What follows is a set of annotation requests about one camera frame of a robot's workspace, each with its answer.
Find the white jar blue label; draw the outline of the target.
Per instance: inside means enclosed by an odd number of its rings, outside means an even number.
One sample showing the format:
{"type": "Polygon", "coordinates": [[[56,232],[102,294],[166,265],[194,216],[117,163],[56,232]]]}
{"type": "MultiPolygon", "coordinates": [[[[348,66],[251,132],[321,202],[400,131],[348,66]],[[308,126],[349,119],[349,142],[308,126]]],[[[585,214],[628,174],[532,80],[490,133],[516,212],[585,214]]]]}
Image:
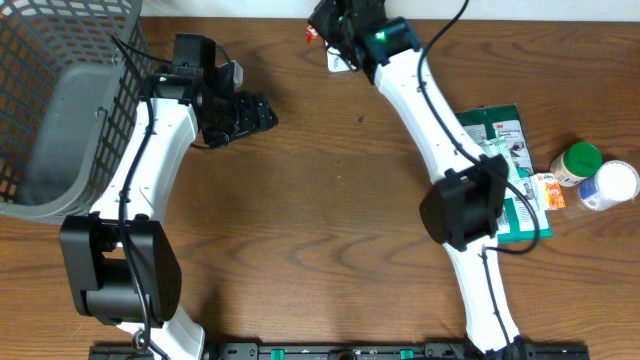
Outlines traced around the white jar blue label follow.
{"type": "Polygon", "coordinates": [[[578,194],[587,209],[604,211],[639,194],[639,174],[630,164],[611,160],[579,184],[578,194]]]}

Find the green lid jar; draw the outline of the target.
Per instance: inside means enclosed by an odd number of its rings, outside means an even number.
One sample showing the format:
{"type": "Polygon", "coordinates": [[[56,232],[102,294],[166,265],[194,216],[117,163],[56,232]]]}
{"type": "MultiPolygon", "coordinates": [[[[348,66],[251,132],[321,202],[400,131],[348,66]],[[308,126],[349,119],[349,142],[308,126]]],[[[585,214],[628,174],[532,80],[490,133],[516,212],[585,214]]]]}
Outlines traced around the green lid jar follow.
{"type": "Polygon", "coordinates": [[[577,142],[550,165],[550,172],[564,187],[573,187],[593,176],[603,164],[600,150],[591,143],[577,142]]]}

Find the pale green wipes packet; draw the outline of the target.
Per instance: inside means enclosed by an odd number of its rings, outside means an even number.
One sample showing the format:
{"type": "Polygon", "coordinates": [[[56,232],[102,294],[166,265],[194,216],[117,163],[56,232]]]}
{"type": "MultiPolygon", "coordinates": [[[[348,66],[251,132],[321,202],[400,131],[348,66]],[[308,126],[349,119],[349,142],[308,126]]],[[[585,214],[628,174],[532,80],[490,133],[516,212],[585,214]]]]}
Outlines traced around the pale green wipes packet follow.
{"type": "Polygon", "coordinates": [[[495,157],[501,155],[504,157],[508,165],[508,181],[514,186],[520,187],[523,185],[523,180],[520,177],[512,155],[507,147],[506,139],[503,137],[488,139],[480,143],[481,148],[485,154],[489,157],[495,157]]]}

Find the orange small box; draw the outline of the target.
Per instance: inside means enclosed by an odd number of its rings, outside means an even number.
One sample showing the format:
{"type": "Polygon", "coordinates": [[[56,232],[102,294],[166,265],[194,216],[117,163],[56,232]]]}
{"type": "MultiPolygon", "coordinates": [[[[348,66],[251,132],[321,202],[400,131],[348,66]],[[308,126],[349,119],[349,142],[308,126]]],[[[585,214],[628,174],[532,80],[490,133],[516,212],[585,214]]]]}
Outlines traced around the orange small box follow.
{"type": "Polygon", "coordinates": [[[566,207],[561,187],[553,173],[537,173],[529,177],[535,200],[542,211],[566,207]]]}

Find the white barcode scanner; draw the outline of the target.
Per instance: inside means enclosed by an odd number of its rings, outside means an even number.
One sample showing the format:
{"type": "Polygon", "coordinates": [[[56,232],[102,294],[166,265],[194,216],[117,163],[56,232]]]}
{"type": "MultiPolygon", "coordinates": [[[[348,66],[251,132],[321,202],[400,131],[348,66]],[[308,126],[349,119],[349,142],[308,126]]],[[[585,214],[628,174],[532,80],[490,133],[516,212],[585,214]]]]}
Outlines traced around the white barcode scanner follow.
{"type": "Polygon", "coordinates": [[[339,50],[325,43],[328,70],[332,73],[352,71],[352,64],[345,60],[339,50]]]}

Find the red white small packet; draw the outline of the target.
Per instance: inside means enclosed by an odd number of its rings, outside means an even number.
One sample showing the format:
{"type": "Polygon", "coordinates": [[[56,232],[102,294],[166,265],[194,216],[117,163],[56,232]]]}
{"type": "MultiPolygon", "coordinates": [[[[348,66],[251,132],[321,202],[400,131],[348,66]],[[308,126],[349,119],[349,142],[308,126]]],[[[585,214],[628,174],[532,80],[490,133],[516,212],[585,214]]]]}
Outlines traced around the red white small packet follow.
{"type": "Polygon", "coordinates": [[[316,29],[311,25],[306,28],[306,37],[308,44],[311,44],[318,37],[316,29]]]}

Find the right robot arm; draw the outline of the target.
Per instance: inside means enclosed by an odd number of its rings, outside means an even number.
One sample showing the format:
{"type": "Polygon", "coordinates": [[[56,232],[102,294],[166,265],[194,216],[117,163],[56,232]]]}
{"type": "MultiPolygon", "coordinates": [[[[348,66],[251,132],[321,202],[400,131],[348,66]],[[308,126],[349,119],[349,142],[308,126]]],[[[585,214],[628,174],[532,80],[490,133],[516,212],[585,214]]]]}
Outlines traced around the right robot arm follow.
{"type": "Polygon", "coordinates": [[[419,211],[448,254],[466,314],[466,336],[484,358],[512,357],[519,330],[511,317],[496,247],[509,167],[469,136],[428,64],[428,46],[382,1],[321,0],[309,25],[399,114],[432,183],[419,211]]]}

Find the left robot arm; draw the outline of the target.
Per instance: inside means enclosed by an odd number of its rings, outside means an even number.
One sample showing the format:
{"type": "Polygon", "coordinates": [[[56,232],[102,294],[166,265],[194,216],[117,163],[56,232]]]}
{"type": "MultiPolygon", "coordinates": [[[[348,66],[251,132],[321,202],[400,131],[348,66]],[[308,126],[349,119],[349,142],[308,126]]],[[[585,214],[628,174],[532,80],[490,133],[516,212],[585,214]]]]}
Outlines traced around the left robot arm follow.
{"type": "Polygon", "coordinates": [[[163,229],[187,150],[267,131],[278,117],[262,93],[242,90],[243,70],[216,63],[220,47],[175,37],[173,58],[144,76],[123,157],[86,215],[69,215],[59,238],[76,311],[131,336],[121,359],[203,359],[206,331],[180,304],[182,272],[163,229]]]}

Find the green white package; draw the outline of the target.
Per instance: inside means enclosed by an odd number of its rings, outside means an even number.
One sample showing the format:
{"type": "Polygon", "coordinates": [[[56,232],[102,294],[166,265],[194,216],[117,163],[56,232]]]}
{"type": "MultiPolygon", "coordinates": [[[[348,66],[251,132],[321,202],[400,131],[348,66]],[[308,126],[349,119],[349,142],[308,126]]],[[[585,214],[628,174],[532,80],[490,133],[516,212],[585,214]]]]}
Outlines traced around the green white package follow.
{"type": "MultiPolygon", "coordinates": [[[[553,231],[545,211],[539,209],[529,177],[534,175],[534,166],[522,126],[518,107],[515,104],[482,107],[456,114],[472,140],[479,144],[485,140],[503,137],[513,157],[523,185],[515,186],[535,210],[539,221],[540,237],[551,238],[553,231]]],[[[527,242],[534,236],[533,217],[526,205],[509,189],[506,190],[502,216],[498,219],[498,242],[500,244],[527,242]]]]}

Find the grey plastic mesh basket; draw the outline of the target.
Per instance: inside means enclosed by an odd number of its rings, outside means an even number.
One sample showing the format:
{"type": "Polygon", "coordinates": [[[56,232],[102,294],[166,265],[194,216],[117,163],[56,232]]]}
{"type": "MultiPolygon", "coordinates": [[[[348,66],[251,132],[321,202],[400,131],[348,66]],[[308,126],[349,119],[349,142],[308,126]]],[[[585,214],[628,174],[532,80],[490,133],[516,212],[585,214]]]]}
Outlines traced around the grey plastic mesh basket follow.
{"type": "Polygon", "coordinates": [[[152,70],[138,0],[1,3],[1,213],[59,224],[114,176],[152,70]]]}

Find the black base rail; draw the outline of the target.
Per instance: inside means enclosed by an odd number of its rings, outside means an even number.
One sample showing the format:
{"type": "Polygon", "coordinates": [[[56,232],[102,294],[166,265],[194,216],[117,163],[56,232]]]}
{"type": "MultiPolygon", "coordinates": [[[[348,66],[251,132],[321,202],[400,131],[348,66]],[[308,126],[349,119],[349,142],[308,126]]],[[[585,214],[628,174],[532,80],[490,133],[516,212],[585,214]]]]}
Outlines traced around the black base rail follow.
{"type": "Polygon", "coordinates": [[[428,342],[423,345],[259,345],[224,343],[207,346],[202,360],[589,360],[584,345],[533,344],[521,340],[496,352],[482,353],[466,343],[428,342]]]}

